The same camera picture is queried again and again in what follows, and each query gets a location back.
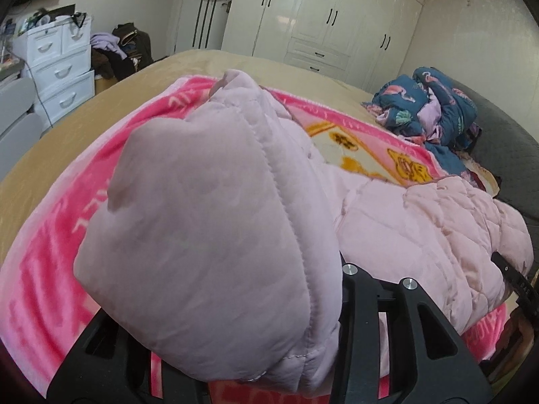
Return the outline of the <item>dark clothes pile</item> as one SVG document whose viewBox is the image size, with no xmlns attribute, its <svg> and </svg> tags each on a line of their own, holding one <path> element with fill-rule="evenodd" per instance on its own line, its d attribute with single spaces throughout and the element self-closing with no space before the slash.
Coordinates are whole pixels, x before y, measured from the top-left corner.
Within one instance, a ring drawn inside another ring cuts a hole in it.
<svg viewBox="0 0 539 404">
<path fill-rule="evenodd" d="M 92 34 L 90 47 L 91 68 L 105 79 L 121 81 L 154 63 L 150 36 L 133 23 Z"/>
</svg>

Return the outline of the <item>grey quilted headboard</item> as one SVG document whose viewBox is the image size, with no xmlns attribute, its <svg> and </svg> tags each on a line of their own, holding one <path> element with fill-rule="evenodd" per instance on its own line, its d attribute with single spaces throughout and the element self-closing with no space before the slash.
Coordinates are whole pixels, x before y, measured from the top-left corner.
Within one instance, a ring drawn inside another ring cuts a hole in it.
<svg viewBox="0 0 539 404">
<path fill-rule="evenodd" d="M 481 133 L 472 144 L 471 158 L 501 179 L 498 198 L 538 220 L 538 142 L 502 109 L 476 91 L 447 77 L 445 82 L 454 94 L 451 113 L 462 113 L 455 125 L 444 131 L 444 140 L 454 143 L 462 130 L 472 123 Z"/>
</svg>

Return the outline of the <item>blue flamingo print quilt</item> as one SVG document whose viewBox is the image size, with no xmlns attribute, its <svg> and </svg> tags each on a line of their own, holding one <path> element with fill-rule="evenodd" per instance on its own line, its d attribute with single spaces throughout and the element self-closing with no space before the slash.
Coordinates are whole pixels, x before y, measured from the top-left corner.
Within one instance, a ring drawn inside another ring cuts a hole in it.
<svg viewBox="0 0 539 404">
<path fill-rule="evenodd" d="M 474 101 L 436 68 L 417 68 L 385 83 L 363 107 L 399 138 L 429 151 L 439 166 L 497 196 L 501 179 L 471 157 L 482 128 Z"/>
</svg>

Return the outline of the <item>grey desk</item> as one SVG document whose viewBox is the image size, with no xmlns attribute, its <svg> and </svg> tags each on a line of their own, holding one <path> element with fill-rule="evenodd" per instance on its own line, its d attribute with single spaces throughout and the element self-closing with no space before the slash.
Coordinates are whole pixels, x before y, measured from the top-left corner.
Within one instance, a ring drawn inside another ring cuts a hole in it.
<svg viewBox="0 0 539 404">
<path fill-rule="evenodd" d="M 43 121 L 33 112 L 35 99 L 36 88 L 31 78 L 20 77 L 1 84 L 1 180 L 41 137 Z"/>
</svg>

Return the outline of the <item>beige bed cover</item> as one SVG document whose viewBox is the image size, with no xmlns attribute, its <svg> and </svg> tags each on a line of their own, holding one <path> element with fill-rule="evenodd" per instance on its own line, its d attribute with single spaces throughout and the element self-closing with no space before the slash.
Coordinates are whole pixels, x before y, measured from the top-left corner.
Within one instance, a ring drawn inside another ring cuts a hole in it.
<svg viewBox="0 0 539 404">
<path fill-rule="evenodd" d="M 180 77 L 222 77 L 228 69 L 245 71 L 262 86 L 322 103 L 360 121 L 375 121 L 363 107 L 371 94 L 342 81 L 220 50 L 175 54 L 85 102 L 49 130 L 9 171 L 1 182 L 1 254 L 7 254 L 18 231 L 57 177 L 104 131 Z"/>
</svg>

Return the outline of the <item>white drawer cabinet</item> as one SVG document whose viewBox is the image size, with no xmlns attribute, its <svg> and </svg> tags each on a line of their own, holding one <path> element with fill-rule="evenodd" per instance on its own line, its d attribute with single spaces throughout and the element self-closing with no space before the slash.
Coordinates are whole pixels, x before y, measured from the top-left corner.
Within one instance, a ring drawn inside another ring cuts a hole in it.
<svg viewBox="0 0 539 404">
<path fill-rule="evenodd" d="M 34 81 L 33 110 L 40 116 L 43 130 L 53 127 L 95 95 L 90 46 L 92 17 L 83 13 L 80 20 L 78 25 L 74 18 L 63 16 L 14 40 L 14 55 L 25 63 L 22 75 Z"/>
</svg>

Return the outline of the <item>white wardrobe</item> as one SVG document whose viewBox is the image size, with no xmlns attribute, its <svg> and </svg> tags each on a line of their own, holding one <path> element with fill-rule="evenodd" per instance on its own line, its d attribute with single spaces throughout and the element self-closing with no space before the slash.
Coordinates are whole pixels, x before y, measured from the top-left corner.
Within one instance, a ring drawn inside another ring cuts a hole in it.
<svg viewBox="0 0 539 404">
<path fill-rule="evenodd" d="M 222 50 L 375 93 L 396 78 L 424 0 L 232 0 Z"/>
</svg>

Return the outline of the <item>white door with bags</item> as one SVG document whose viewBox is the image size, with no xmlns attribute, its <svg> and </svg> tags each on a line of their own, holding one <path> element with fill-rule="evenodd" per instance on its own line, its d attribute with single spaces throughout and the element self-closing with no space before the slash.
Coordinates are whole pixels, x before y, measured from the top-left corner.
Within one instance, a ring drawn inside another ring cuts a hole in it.
<svg viewBox="0 0 539 404">
<path fill-rule="evenodd" d="M 173 0 L 166 54 L 221 49 L 231 0 Z"/>
</svg>

